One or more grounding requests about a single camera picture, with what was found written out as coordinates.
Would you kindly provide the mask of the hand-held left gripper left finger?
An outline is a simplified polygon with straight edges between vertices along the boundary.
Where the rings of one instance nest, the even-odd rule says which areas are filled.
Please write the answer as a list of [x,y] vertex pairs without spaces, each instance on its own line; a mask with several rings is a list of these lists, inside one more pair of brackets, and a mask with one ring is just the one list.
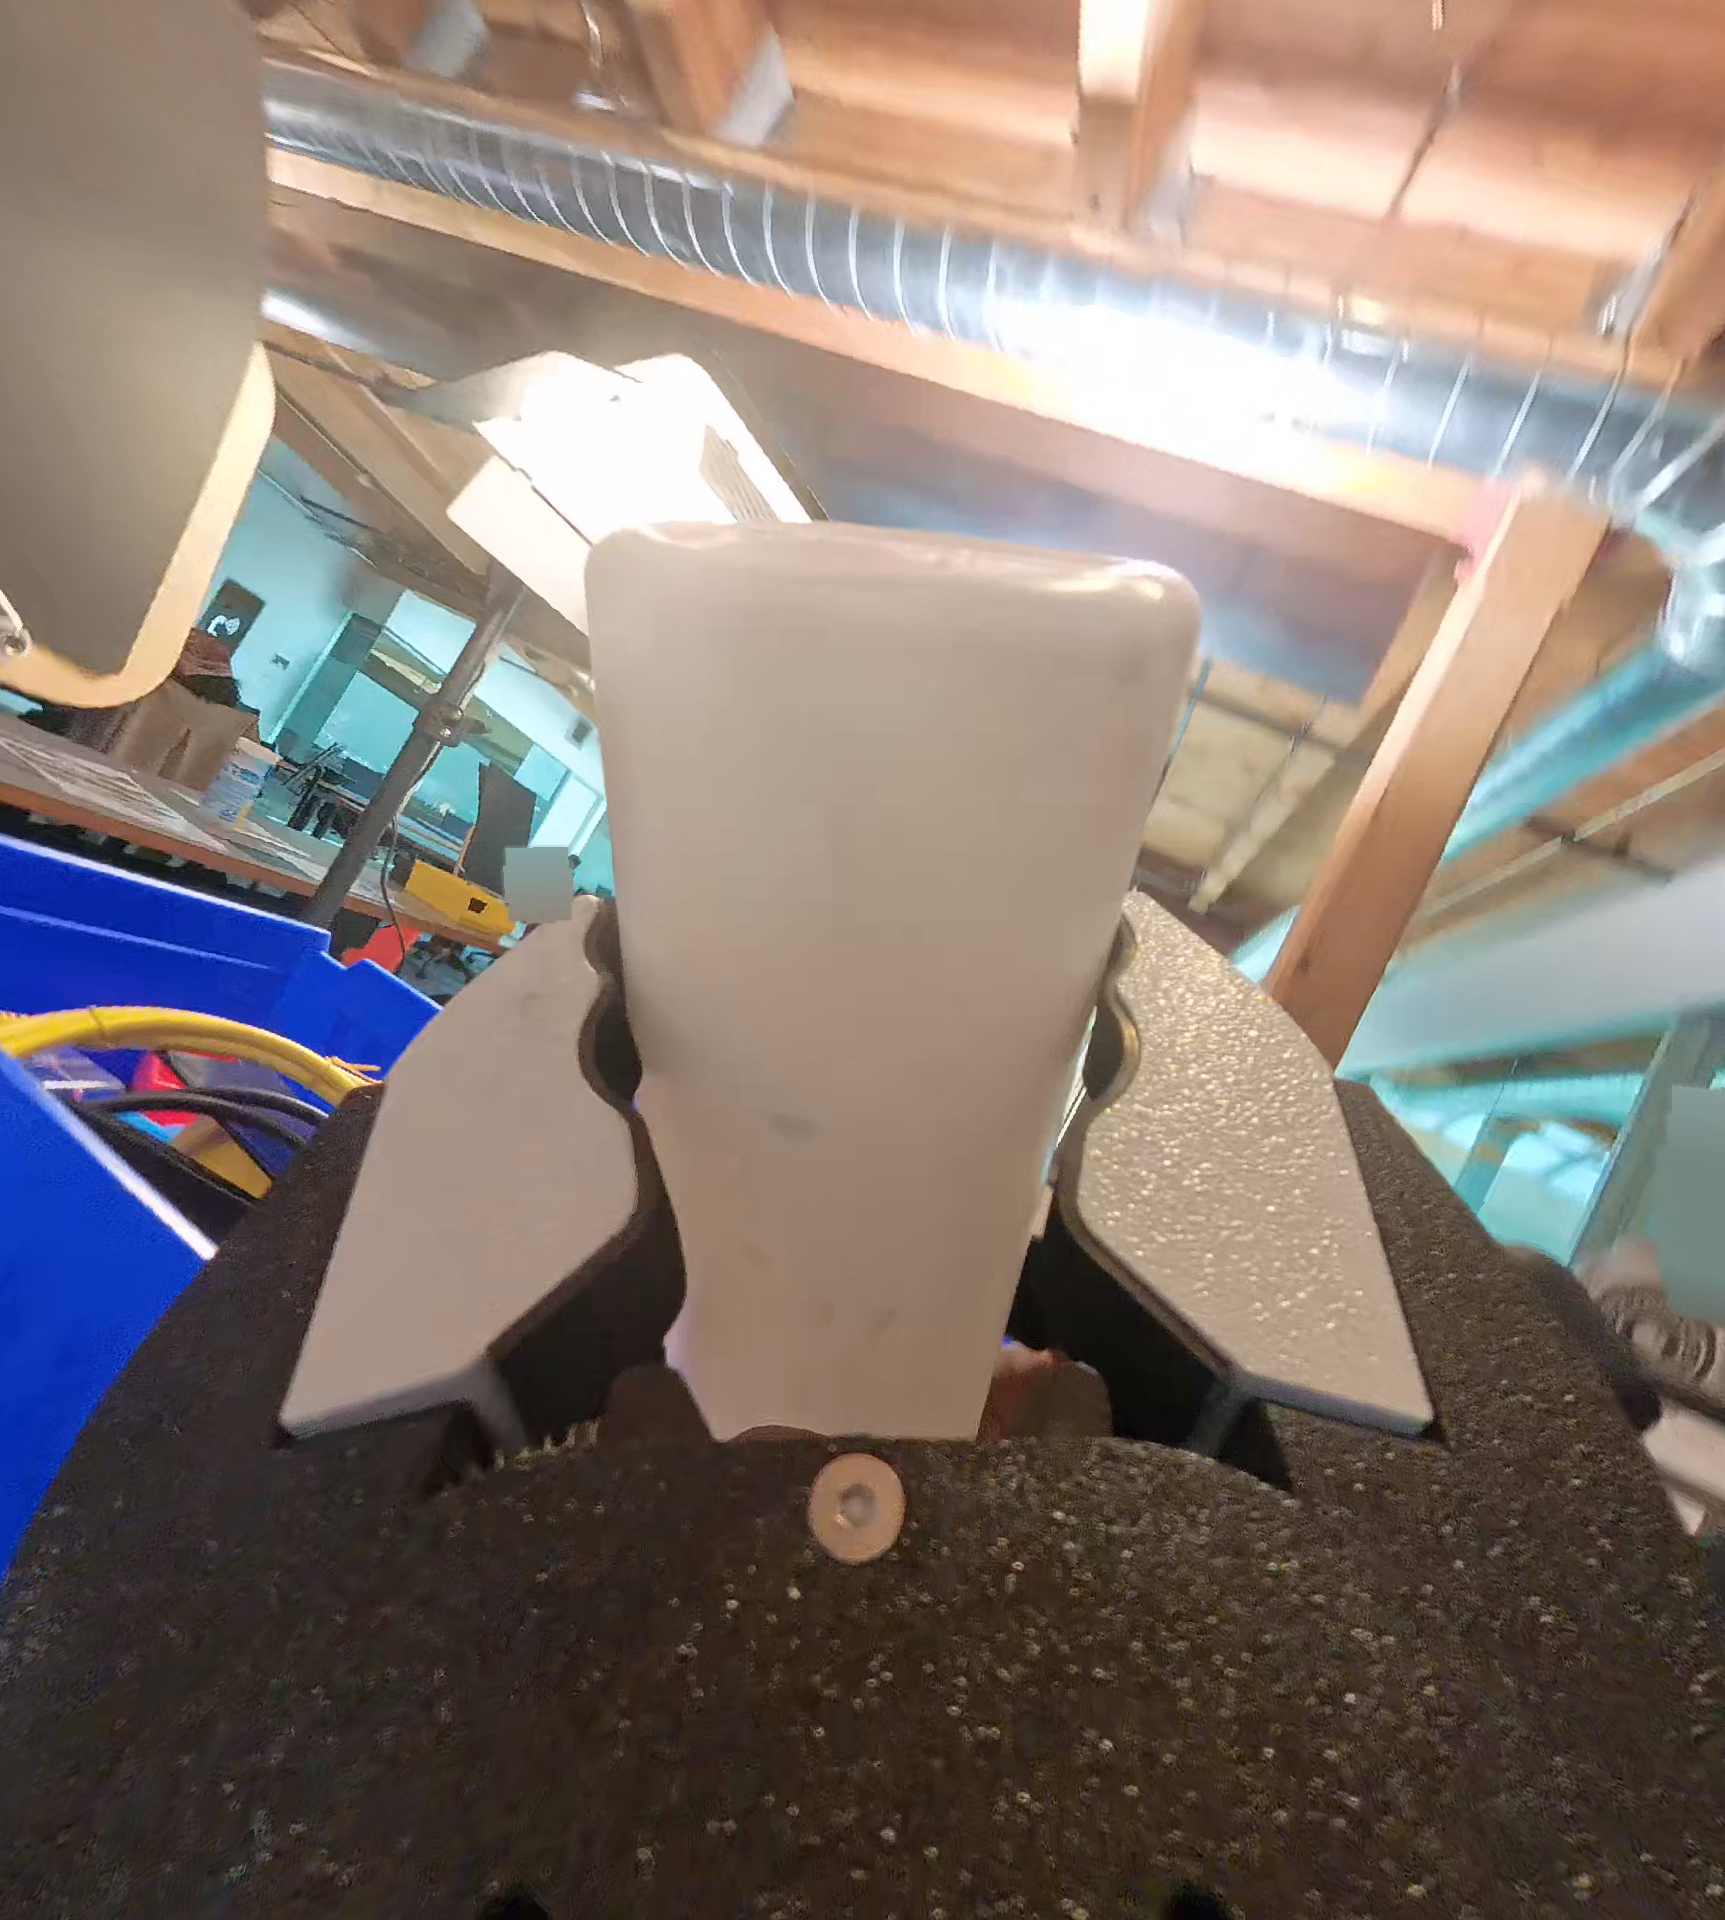
[[656,1366],[680,1238],[647,1128],[614,902],[580,899],[389,1072],[281,1426],[464,1410],[496,1448],[595,1422]]

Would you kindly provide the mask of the metal light stand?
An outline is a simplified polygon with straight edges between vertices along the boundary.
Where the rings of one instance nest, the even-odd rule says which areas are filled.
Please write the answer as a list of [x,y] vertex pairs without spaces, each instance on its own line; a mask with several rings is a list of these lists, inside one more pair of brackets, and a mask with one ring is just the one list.
[[437,755],[455,746],[469,699],[480,684],[490,659],[501,652],[507,629],[521,608],[525,587],[501,566],[490,568],[486,599],[466,644],[442,674],[442,681],[422,699],[411,731],[382,774],[374,795],[352,820],[341,849],[310,899],[301,908],[301,923],[327,930],[346,905],[348,893],[360,879],[371,854],[406,804],[412,790],[427,775]]

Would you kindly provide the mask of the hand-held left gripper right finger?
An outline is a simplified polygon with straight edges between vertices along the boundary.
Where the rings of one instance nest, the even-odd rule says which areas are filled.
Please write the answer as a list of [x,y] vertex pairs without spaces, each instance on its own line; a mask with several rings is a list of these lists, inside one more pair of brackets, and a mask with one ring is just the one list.
[[1055,1222],[1121,1430],[1225,1454],[1250,1410],[1417,1438],[1435,1406],[1332,1072],[1230,961],[1122,899]]

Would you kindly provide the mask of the silver ventilation duct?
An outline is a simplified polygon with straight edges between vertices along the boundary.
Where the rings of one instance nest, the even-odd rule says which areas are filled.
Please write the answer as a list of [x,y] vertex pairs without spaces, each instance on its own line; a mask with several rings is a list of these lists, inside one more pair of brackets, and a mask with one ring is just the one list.
[[437,104],[359,72],[265,59],[271,144],[367,180],[898,323],[1056,372],[1206,350],[1245,397],[1322,437],[1477,477],[1574,484],[1671,569],[1656,644],[1725,672],[1725,406],[1633,372],[1429,342],[1355,308],[1167,273],[909,218]]

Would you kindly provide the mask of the white bottle with black lid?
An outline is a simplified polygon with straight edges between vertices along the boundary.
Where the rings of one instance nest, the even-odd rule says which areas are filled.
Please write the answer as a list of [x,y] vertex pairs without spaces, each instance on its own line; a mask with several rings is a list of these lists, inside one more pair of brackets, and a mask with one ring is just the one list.
[[716,1438],[971,1438],[1197,668],[1146,562],[672,523],[586,562],[636,1107]]

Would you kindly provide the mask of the wooden post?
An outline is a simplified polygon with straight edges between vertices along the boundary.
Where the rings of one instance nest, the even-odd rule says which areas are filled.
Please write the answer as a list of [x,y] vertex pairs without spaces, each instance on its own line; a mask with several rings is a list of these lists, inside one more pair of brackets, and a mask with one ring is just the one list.
[[1268,967],[1268,996],[1328,1068],[1345,1062],[1453,830],[1613,528],[1581,495],[1500,497]]

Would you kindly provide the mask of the white studio light panel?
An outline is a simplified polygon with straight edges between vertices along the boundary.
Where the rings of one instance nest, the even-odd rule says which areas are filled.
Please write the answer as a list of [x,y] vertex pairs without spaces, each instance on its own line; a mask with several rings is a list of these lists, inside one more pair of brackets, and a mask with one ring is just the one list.
[[418,396],[472,433],[482,460],[445,511],[578,633],[586,560],[607,537],[661,523],[782,523],[821,508],[782,471],[728,393],[692,357],[604,368],[525,355]]

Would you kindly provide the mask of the yellow bin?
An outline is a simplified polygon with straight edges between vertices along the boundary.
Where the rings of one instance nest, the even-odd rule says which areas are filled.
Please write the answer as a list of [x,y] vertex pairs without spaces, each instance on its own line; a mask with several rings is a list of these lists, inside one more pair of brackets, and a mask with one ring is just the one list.
[[400,886],[421,908],[470,927],[490,944],[507,938],[515,927],[509,904],[490,886],[479,886],[431,862],[414,859]]

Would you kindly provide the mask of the blue storage bin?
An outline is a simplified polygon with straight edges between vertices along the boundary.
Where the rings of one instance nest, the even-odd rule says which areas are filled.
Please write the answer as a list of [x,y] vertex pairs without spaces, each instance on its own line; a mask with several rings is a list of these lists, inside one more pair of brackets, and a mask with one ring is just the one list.
[[[394,1065],[437,1004],[327,936],[0,836],[0,1012],[158,1006]],[[0,1583],[79,1430],[213,1253],[0,1052]]]

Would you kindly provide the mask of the wooden work table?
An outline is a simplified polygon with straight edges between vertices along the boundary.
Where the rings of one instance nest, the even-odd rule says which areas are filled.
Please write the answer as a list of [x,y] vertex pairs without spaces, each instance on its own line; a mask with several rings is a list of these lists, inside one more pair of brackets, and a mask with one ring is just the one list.
[[289,899],[310,899],[327,875],[327,859],[302,849],[299,836],[281,836],[259,824],[248,830],[225,825],[176,785],[106,764],[2,714],[0,804]]

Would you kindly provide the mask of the black panel with wooden edge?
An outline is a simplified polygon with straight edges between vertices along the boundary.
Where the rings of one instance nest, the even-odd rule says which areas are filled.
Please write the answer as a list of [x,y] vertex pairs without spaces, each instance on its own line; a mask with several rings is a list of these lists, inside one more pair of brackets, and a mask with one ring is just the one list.
[[0,684],[164,681],[272,427],[262,59],[231,1],[0,1]]

